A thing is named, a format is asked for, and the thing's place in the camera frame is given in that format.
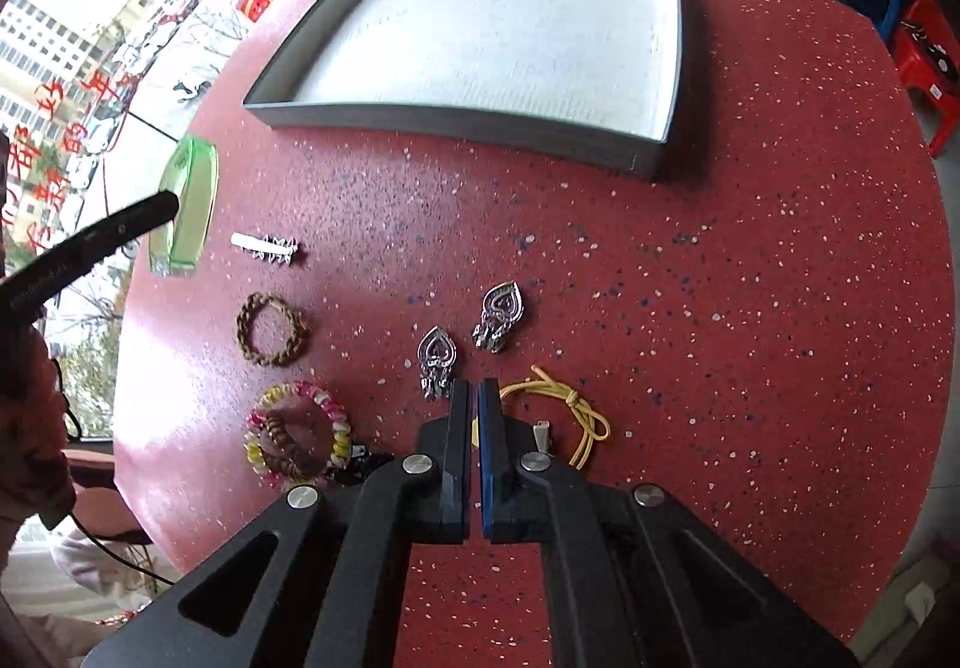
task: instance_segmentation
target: black cable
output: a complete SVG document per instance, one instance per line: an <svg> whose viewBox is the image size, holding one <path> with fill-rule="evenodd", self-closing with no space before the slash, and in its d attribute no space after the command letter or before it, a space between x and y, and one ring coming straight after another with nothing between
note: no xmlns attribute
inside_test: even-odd
<svg viewBox="0 0 960 668"><path fill-rule="evenodd" d="M59 366L59 360L51 360L56 367L56 389L61 395L64 395L64 414L69 417L70 421L73 422L73 426L77 429L77 432L74 435L71 435L70 431L66 431L67 441L70 443L79 443L83 441L83 427L80 427L80 422L77 422L77 416L70 410L70 399L66 396L64 392L64 371Z"/></svg>
<svg viewBox="0 0 960 668"><path fill-rule="evenodd" d="M170 585L170 586L174 585L174 583L171 582L171 580L165 579L162 576L158 575L157 573L147 570L146 568L141 568L139 565L134 565L131 561L127 561L126 559L123 559L120 555L117 555L117 553L113 553L107 547L105 547L104 544L100 542L100 539L98 537L95 537L93 534L90 534L90 531L88 531L88 529L86 529L85 527L83 527L82 524L80 524L80 519L78 519L75 514L71 513L70 518L73 519L73 523L77 525L77 529L80 532L82 532L84 535L86 535L86 537L88 537L93 542L94 546L105 551L109 556L114 558L115 561L117 561L118 563L122 565L126 565L128 568L131 568L133 570L136 570L138 573L142 573L144 576L149 576L151 579L157 580L157 582L163 582L165 583L165 585Z"/></svg>

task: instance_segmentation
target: metal bolt head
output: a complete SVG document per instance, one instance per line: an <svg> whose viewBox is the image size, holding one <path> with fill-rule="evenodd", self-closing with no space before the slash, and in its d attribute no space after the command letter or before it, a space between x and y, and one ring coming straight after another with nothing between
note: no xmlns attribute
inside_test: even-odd
<svg viewBox="0 0 960 668"><path fill-rule="evenodd" d="M317 505L318 500L320 500L320 492L312 486L295 486L287 492L287 503L290 508L310 508L311 505Z"/></svg>
<svg viewBox="0 0 960 668"><path fill-rule="evenodd" d="M520 458L520 466L531 473L539 473L550 467L550 455L541 451L528 451Z"/></svg>
<svg viewBox="0 0 960 668"><path fill-rule="evenodd" d="M656 484L641 484L634 489L634 500L645 508L654 508L665 499L664 491Z"/></svg>
<svg viewBox="0 0 960 668"><path fill-rule="evenodd" d="M410 474L426 473L431 467L433 467L433 460L425 454L411 454L403 461L403 469Z"/></svg>

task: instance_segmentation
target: jewelry tray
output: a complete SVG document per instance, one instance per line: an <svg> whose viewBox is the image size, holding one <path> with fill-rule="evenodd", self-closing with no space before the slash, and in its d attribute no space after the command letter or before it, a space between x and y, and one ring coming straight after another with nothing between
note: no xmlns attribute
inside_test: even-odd
<svg viewBox="0 0 960 668"><path fill-rule="evenodd" d="M318 0L244 107L271 127L398 130L650 177L680 0Z"/></svg>

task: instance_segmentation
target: red speckled table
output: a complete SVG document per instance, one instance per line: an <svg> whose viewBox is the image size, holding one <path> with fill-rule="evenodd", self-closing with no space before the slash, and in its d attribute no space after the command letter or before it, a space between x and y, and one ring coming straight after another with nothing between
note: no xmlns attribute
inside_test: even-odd
<svg viewBox="0 0 960 668"><path fill-rule="evenodd" d="M850 636L923 501L952 362L939 190L870 24L831 0L683 0L682 91L651 185L448 139L270 130L241 101L314 1L277 0L192 125L222 164L196 274L141 260L133 277L117 478L157 544L190 568L277 497L242 448L272 383L315 373L360 436L409 450L443 412L416 372L441 324L464 376L510 383L538 363L576 385L613 424L590 478L663 484ZM234 231L298 238L305 262L253 261ZM508 278L527 317L493 357L469 332ZM252 291L306 310L291 368L241 357ZM265 344L281 339L264 321ZM559 401L512 410L550 419L567 453L579 438ZM415 548L405 606L398 665L546 665L533 547Z"/></svg>

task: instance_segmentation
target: tile floor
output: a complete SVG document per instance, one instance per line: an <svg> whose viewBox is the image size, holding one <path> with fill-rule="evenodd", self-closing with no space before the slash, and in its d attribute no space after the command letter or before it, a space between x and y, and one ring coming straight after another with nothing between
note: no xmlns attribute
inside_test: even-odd
<svg viewBox="0 0 960 668"><path fill-rule="evenodd" d="M922 98L914 100L914 109L929 140L938 117ZM934 160L940 190L947 211L950 246L954 266L960 265L960 130L955 131L940 158ZM956 307L960 308L960 272L954 269ZM960 341L960 327L956 341ZM909 567L931 547L944 558L960 558L960 347L954 344L953 378L950 384L947 420L940 442L937 462L930 477L930 489L923 501L923 510L917 519L913 534L907 542L898 570Z"/></svg>

